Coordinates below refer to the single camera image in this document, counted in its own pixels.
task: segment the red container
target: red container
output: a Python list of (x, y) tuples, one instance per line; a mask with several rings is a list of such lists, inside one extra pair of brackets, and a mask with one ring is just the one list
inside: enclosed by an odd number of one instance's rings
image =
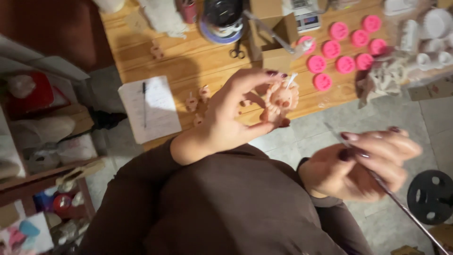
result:
[(197, 22), (197, 6), (194, 0), (181, 0), (181, 14), (183, 15), (184, 22), (193, 24)]

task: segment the pink round mold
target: pink round mold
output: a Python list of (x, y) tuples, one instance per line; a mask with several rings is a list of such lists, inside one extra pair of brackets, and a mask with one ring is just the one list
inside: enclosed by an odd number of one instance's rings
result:
[(368, 51), (373, 56), (382, 55), (387, 51), (387, 42), (384, 39), (373, 39), (368, 45)]
[(367, 45), (369, 40), (368, 33), (361, 29), (354, 31), (351, 36), (352, 45), (356, 47)]
[(381, 29), (382, 21), (376, 15), (368, 15), (362, 21), (363, 30), (373, 33)]
[(351, 57), (343, 56), (335, 62), (337, 71), (341, 74), (348, 74), (356, 68), (356, 63)]
[(307, 62), (308, 70), (314, 74), (324, 71), (327, 66), (326, 60), (318, 55), (311, 56)]
[[(296, 45), (299, 45), (299, 44), (301, 44), (303, 41), (305, 41), (305, 40), (310, 40), (310, 39), (313, 39), (313, 37), (308, 36), (308, 35), (304, 35), (304, 36), (302, 36), (302, 37), (297, 41), (297, 44), (296, 44)], [(304, 53), (304, 55), (311, 54), (315, 49), (316, 49), (316, 41), (313, 42), (312, 46)]]
[(337, 41), (327, 41), (323, 45), (322, 52), (327, 59), (336, 58), (341, 52), (340, 44)]
[(326, 91), (332, 86), (332, 78), (328, 74), (317, 74), (313, 78), (313, 85), (318, 91)]
[(347, 37), (347, 34), (349, 33), (349, 29), (347, 28), (347, 25), (343, 22), (335, 22), (332, 24), (330, 27), (330, 37), (333, 40), (342, 40)]
[(360, 53), (356, 57), (356, 66), (358, 70), (369, 70), (373, 65), (374, 58), (368, 53)]

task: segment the wooden board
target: wooden board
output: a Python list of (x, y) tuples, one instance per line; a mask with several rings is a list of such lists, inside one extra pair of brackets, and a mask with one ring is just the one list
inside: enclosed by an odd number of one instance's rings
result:
[[(197, 2), (202, 9), (202, 1)], [(216, 45), (206, 41), (197, 29), (197, 25), (189, 25), (187, 38), (169, 38), (165, 34), (146, 29), (143, 33), (133, 32), (124, 22), (124, 18), (132, 11), (139, 9), (138, 3), (126, 0), (126, 4), (114, 14), (101, 14), (106, 30), (107, 39), (115, 59), (116, 67), (123, 83), (133, 82), (158, 75), (166, 75), (170, 83), (173, 98), (178, 111), (183, 130), (193, 126), (195, 113), (188, 113), (184, 101), (192, 92), (198, 94), (198, 88), (209, 85), (214, 93), (221, 88), (225, 81), (240, 68), (261, 67), (261, 62), (250, 61), (249, 42), (244, 37), (242, 50), (247, 53), (244, 59), (232, 59), (229, 50), (234, 45)], [(361, 1), (351, 8), (339, 11), (328, 11), (321, 17), (322, 27), (315, 31), (304, 33), (317, 39), (317, 49), (313, 54), (321, 55), (321, 45), (329, 40), (328, 28), (335, 21), (346, 23), (350, 31), (361, 28), (361, 20), (366, 15), (378, 15), (384, 20), (380, 0)], [(372, 33), (371, 39), (381, 38), (389, 41), (386, 22), (381, 30)], [(149, 52), (151, 40), (156, 39), (164, 51), (162, 60), (154, 60)], [(355, 57), (358, 53), (368, 52), (366, 47), (354, 47), (349, 39), (340, 41), (342, 55)], [(355, 94), (355, 78), (357, 73), (340, 74), (335, 70), (335, 59), (328, 59), (324, 73), (329, 74), (334, 85), (326, 92), (318, 92), (312, 84), (314, 74), (308, 71), (306, 61), (308, 56), (291, 63), (293, 72), (299, 73), (296, 82), (299, 84), (299, 104), (288, 117), (298, 118), (310, 113), (324, 110), (357, 98)], [(259, 121), (262, 110), (256, 104), (242, 108), (243, 114), (238, 117), (242, 123), (252, 125)], [(145, 150), (162, 144), (169, 137), (161, 137), (144, 144)]]

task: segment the wrist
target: wrist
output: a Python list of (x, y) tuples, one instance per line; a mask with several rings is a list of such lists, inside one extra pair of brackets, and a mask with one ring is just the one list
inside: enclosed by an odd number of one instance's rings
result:
[(206, 146), (205, 138), (199, 126), (178, 135), (170, 144), (170, 153), (180, 165), (195, 163), (213, 152)]
[(313, 181), (310, 181), (312, 178), (310, 178), (311, 171), (309, 169), (310, 167), (310, 160), (307, 160), (304, 162), (302, 165), (299, 166), (298, 173), (300, 180), (302, 181), (302, 184), (304, 185), (305, 190), (310, 196), (316, 197), (316, 198), (325, 198), (328, 197), (327, 195), (324, 195), (314, 188)]

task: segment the gray tile floor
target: gray tile floor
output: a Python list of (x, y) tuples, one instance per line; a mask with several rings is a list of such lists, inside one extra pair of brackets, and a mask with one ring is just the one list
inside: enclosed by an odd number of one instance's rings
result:
[[(92, 105), (97, 109), (124, 112), (117, 93), (121, 82), (116, 68), (98, 70), (91, 76), (86, 84), (88, 95), (80, 92), (79, 96), (94, 102)], [(453, 97), (412, 102), (406, 93), (399, 98), (377, 98), (362, 110), (357, 109), (354, 101), (295, 119), (290, 127), (275, 130), (250, 144), (296, 168), (301, 157), (309, 157), (318, 149), (337, 143), (324, 121), (338, 131), (404, 128), (424, 150), (422, 156), (405, 164), (409, 178), (398, 192), (405, 201), (410, 180), (421, 171), (439, 169), (453, 176), (450, 168), (453, 165), (452, 108)], [(140, 154), (142, 148), (135, 144), (127, 120), (112, 130), (96, 132), (93, 138), (100, 154), (108, 155), (107, 167), (88, 178), (93, 203), (98, 208), (108, 181), (121, 166)], [(426, 255), (433, 254), (429, 240), (389, 198), (377, 203), (347, 202), (347, 205), (376, 255), (390, 254), (403, 245), (418, 246)]]

